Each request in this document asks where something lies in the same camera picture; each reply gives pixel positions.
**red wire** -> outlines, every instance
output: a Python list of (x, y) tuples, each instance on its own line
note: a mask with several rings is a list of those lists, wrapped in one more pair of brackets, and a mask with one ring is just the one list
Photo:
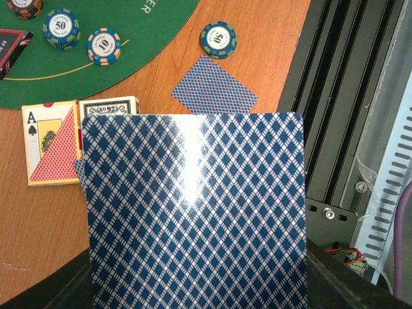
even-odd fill
[(344, 250), (344, 249), (327, 249), (325, 250), (326, 252), (349, 252), (349, 253), (357, 253), (359, 256), (355, 261), (350, 261), (345, 263), (345, 265), (350, 265), (350, 264), (356, 264), (359, 263), (361, 261), (363, 261), (364, 259), (366, 259), (366, 256), (359, 250), (357, 249), (349, 249), (349, 250)]

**chip stack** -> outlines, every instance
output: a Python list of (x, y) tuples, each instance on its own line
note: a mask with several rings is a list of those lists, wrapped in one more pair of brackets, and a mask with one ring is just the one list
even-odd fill
[(13, 13), (23, 19), (33, 19), (40, 15), (43, 0), (6, 0)]
[(230, 24), (225, 21), (215, 21), (203, 29), (200, 43), (212, 58), (226, 59), (238, 46), (238, 37)]
[(76, 47), (80, 41), (79, 20), (67, 8), (58, 8), (46, 16), (43, 34), (57, 50), (69, 50)]
[(109, 66), (119, 59), (122, 41), (113, 29), (100, 28), (89, 36), (87, 49), (90, 61), (99, 66)]

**playing card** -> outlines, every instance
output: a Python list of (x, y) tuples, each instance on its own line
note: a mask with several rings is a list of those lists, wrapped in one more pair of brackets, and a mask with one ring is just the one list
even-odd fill
[(307, 308), (303, 119), (83, 121), (95, 308)]
[(22, 113), (28, 184), (79, 182), (73, 167), (80, 158), (76, 102), (22, 106)]
[(136, 97), (105, 98), (102, 100), (79, 101), (80, 123), (84, 118), (109, 115), (137, 115), (140, 112), (139, 100)]
[(84, 196), (86, 196), (86, 184), (84, 183), (86, 180), (86, 175), (84, 174), (83, 160), (75, 160), (75, 170), (76, 170), (77, 177), (79, 177)]
[(194, 114), (248, 113), (258, 97), (207, 56), (201, 56), (172, 96)]

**deck of cards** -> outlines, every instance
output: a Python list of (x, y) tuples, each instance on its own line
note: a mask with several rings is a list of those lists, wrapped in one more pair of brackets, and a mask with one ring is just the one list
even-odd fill
[(137, 115), (135, 97), (23, 106), (28, 185), (79, 183), (74, 162), (82, 158), (81, 123), (90, 115)]

